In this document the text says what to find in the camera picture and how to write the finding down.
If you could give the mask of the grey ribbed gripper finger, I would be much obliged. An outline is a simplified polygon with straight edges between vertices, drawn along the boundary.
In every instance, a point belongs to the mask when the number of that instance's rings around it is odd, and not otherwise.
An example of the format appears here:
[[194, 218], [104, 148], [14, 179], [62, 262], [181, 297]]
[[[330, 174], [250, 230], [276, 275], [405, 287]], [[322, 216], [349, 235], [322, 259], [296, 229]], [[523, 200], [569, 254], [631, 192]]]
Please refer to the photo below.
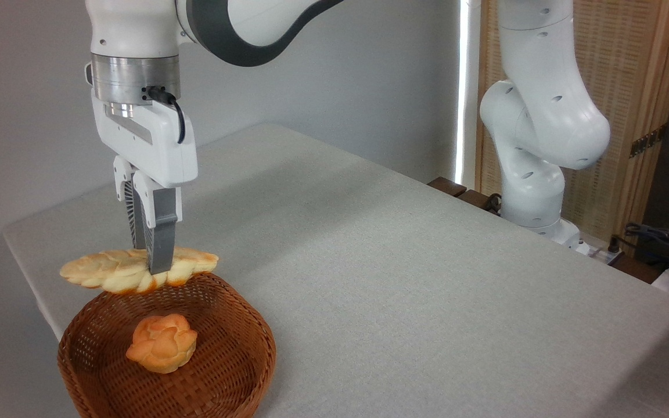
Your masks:
[[175, 248], [176, 223], [182, 220], [180, 188], [162, 188], [143, 172], [132, 174], [132, 236], [145, 249], [152, 275], [168, 272]]
[[117, 198], [125, 204], [127, 210], [133, 247], [135, 249], [146, 249], [145, 222], [140, 196], [135, 191], [133, 183], [133, 177], [137, 169], [126, 159], [116, 156], [113, 161], [113, 170]]

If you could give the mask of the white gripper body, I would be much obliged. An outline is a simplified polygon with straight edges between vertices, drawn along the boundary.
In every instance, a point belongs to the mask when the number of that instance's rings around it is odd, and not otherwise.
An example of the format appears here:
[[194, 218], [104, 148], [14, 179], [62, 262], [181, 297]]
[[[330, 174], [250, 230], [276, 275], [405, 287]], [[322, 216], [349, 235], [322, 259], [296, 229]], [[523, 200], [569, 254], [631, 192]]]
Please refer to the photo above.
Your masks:
[[90, 62], [85, 78], [101, 141], [162, 186], [197, 178], [193, 127], [178, 106], [178, 62]]

